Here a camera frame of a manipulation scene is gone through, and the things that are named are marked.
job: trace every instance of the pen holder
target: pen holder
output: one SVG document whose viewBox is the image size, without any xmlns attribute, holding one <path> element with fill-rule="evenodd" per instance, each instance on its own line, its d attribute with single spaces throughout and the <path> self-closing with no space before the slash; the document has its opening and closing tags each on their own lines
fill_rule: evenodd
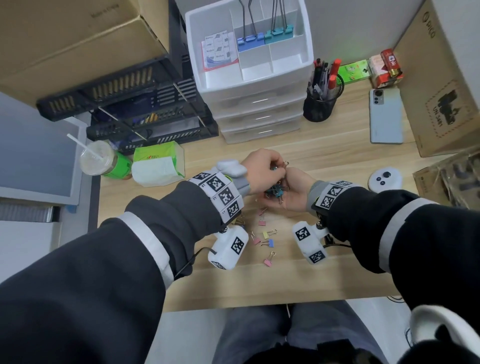
<svg viewBox="0 0 480 364">
<path fill-rule="evenodd" d="M 336 87 L 328 100 L 316 100 L 307 91 L 307 98 L 303 103 L 303 116 L 312 122 L 327 120 L 332 115 L 336 100 L 342 95 L 345 84 L 340 75 L 336 77 Z"/>
</svg>

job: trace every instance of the floor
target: floor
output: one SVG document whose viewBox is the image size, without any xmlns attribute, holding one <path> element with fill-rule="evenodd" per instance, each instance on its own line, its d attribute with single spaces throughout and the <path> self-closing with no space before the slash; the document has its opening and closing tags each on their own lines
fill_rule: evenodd
<svg viewBox="0 0 480 364">
<path fill-rule="evenodd" d="M 386 297 L 348 303 L 375 337 L 389 363 L 396 363 L 408 349 L 407 305 Z M 216 309 L 163 314 L 146 363 L 210 364 L 228 312 L 229 309 Z"/>
</svg>

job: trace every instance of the gray cuff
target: gray cuff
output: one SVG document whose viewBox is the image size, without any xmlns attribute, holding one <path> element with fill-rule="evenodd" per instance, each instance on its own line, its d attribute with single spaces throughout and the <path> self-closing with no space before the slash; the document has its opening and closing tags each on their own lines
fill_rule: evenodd
<svg viewBox="0 0 480 364">
<path fill-rule="evenodd" d="M 245 197 L 250 193 L 250 185 L 245 177 L 230 178 L 242 197 Z"/>
<path fill-rule="evenodd" d="M 322 191 L 328 185 L 328 182 L 317 181 L 312 185 L 312 188 L 308 192 L 307 197 L 307 212 L 310 212 L 312 215 L 317 216 L 317 213 L 312 210 L 312 205 L 315 203 L 317 198 L 322 194 Z"/>
</svg>

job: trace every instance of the red battery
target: red battery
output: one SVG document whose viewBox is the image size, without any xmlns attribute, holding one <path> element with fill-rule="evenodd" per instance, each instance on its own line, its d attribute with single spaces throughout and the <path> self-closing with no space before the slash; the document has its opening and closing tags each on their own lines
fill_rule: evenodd
<svg viewBox="0 0 480 364">
<path fill-rule="evenodd" d="M 391 77 L 398 77 L 402 74 L 402 70 L 400 69 L 400 65 L 396 60 L 395 54 L 393 54 L 393 49 L 385 49 L 383 50 L 380 55 L 384 60 L 385 66 L 387 67 L 388 73 Z"/>
</svg>

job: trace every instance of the person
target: person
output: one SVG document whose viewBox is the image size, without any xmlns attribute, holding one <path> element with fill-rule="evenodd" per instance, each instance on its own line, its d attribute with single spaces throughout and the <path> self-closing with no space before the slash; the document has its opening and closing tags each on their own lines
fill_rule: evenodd
<svg viewBox="0 0 480 364">
<path fill-rule="evenodd" d="M 241 164 L 246 173 L 231 180 L 267 207 L 312 212 L 329 188 L 297 168 L 285 169 L 272 150 L 252 152 Z M 279 205 L 263 191 L 283 178 L 290 190 Z M 403 190 L 375 194 L 356 186 L 339 194 L 325 216 L 331 234 L 350 242 L 360 264 L 390 272 L 413 316 L 419 310 L 423 317 L 415 328 L 420 341 L 400 363 L 480 363 L 474 353 L 480 348 L 479 212 Z M 192 273 L 195 243 L 223 225 L 204 189 L 189 181 L 160 200 L 134 198 L 118 218 L 0 285 L 0 362 L 143 363 L 172 277 Z M 386 363 L 342 301 L 298 304 L 290 322 L 279 306 L 234 309 L 214 363 L 265 360 Z"/>
</svg>

